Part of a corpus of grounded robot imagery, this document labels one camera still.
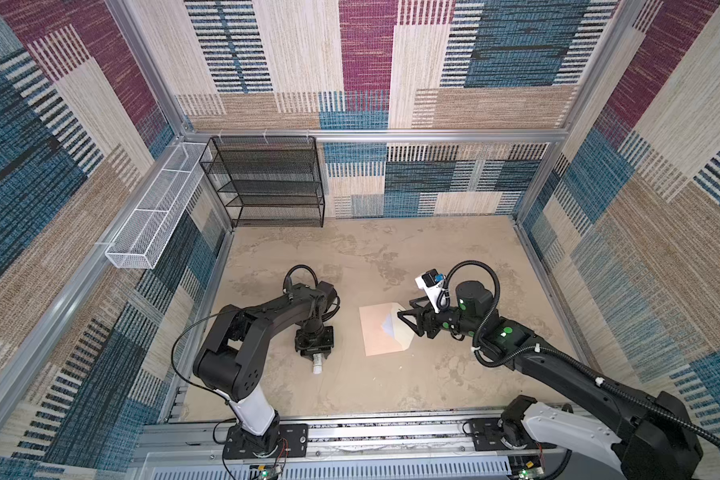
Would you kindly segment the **white glue stick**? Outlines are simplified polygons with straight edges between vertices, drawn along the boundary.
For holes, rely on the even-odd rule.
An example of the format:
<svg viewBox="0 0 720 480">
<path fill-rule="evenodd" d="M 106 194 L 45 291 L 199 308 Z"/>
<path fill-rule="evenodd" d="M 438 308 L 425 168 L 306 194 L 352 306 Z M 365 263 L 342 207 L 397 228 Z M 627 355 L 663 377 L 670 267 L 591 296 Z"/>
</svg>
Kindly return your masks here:
<svg viewBox="0 0 720 480">
<path fill-rule="evenodd" d="M 323 354 L 317 353 L 313 355 L 313 373 L 315 375 L 321 374 L 323 371 Z"/>
</svg>

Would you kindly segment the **pink envelope with flap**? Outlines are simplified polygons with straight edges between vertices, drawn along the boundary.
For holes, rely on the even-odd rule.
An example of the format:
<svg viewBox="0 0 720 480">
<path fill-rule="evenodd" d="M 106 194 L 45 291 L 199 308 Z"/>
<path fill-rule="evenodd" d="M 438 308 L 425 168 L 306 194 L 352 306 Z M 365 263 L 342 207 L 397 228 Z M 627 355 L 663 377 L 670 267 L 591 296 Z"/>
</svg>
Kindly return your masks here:
<svg viewBox="0 0 720 480">
<path fill-rule="evenodd" d="M 404 307 L 399 303 L 385 303 L 359 308 L 365 354 L 377 356 L 408 350 L 414 331 L 397 314 Z"/>
</svg>

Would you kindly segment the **blue bordered white letter paper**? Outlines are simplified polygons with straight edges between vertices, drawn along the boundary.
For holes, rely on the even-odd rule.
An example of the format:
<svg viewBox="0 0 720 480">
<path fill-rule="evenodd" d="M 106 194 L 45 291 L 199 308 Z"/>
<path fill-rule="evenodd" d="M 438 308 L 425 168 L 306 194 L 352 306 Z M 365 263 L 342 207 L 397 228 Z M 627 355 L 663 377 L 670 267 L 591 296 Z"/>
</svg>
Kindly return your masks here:
<svg viewBox="0 0 720 480">
<path fill-rule="evenodd" d="M 389 313 L 381 324 L 384 333 L 392 339 L 396 338 L 395 334 L 395 317 Z"/>
</svg>

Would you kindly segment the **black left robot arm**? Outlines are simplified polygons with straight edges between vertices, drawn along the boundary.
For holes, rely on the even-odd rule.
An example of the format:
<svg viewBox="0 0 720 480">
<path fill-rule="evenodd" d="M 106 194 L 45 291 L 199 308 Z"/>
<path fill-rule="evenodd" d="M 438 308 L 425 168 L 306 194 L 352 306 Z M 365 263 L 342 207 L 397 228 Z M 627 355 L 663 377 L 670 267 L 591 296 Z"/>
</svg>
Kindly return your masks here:
<svg viewBox="0 0 720 480">
<path fill-rule="evenodd" d="M 325 322 L 339 308 L 335 287 L 320 281 L 314 288 L 301 283 L 286 287 L 283 295 L 261 305 L 227 305 L 219 312 L 192 372 L 225 399 L 238 420 L 239 426 L 227 434 L 226 459 L 271 455 L 282 445 L 279 413 L 260 387 L 271 340 L 296 325 L 295 351 L 319 371 L 334 348 L 333 328 Z"/>
</svg>

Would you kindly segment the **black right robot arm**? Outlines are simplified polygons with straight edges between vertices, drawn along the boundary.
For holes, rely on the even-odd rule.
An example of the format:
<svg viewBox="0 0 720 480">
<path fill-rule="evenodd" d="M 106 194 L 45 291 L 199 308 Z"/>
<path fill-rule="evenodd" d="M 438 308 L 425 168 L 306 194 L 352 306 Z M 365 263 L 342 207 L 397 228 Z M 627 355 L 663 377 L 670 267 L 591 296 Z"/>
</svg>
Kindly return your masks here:
<svg viewBox="0 0 720 480">
<path fill-rule="evenodd" d="M 685 406 L 612 380 L 552 346 L 532 329 L 500 315 L 500 290 L 465 281 L 449 297 L 436 271 L 417 278 L 424 296 L 397 317 L 417 336 L 441 332 L 471 343 L 486 368 L 506 367 L 535 379 L 586 411 L 585 416 L 519 395 L 493 423 L 469 427 L 475 447 L 491 440 L 520 450 L 552 444 L 610 466 L 627 479 L 690 479 L 703 458 L 700 434 Z"/>
</svg>

